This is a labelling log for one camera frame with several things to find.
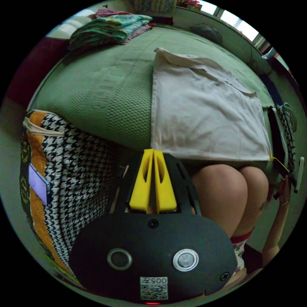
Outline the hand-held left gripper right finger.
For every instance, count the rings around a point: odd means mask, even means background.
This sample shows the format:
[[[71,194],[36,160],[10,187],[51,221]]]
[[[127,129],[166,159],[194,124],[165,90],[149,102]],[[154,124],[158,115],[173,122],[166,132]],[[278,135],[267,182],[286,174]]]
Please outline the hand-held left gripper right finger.
[[[159,150],[154,150],[154,178],[157,212],[166,213],[174,211],[177,208],[177,202],[164,154]]]

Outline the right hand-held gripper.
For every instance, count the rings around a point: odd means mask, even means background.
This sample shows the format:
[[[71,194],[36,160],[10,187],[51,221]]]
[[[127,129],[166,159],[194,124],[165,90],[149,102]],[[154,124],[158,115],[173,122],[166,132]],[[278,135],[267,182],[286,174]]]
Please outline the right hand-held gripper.
[[[297,180],[294,173],[290,172],[276,157],[271,156],[270,161],[273,164],[273,169],[276,170],[282,178],[288,177],[290,184],[294,188],[293,192],[297,194]]]

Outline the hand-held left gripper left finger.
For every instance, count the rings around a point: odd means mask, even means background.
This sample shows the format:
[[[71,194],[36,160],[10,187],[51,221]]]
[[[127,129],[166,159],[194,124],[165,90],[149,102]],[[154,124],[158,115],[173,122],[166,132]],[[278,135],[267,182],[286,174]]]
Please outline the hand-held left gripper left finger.
[[[133,211],[148,213],[153,156],[153,149],[146,149],[143,151],[143,156],[140,160],[135,184],[129,201],[130,209]]]

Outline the person's right hand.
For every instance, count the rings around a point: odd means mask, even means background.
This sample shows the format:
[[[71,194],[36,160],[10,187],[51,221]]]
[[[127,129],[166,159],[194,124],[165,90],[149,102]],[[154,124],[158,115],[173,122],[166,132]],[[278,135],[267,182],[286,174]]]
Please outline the person's right hand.
[[[288,177],[282,178],[276,186],[277,193],[279,194],[279,207],[284,207],[290,203],[291,184]]]

